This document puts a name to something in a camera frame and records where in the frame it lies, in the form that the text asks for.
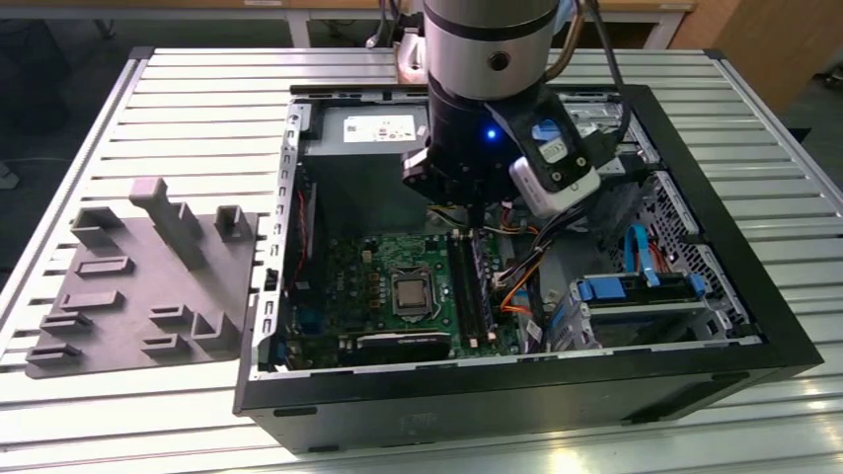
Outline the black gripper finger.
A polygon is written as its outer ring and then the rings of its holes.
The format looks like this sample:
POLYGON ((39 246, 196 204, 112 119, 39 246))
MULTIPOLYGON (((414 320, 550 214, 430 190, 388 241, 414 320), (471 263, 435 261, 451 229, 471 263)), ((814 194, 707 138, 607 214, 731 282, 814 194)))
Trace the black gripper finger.
POLYGON ((510 210, 511 208, 503 204, 500 199, 476 194, 474 196, 474 228, 514 229, 507 217, 510 210), (490 209, 495 210, 498 215, 491 224, 486 222, 486 212, 490 209))
POLYGON ((460 206, 468 215, 468 228, 480 228, 480 193, 476 181, 448 174, 438 166, 440 153, 419 149, 402 155, 402 183, 431 203, 460 206))

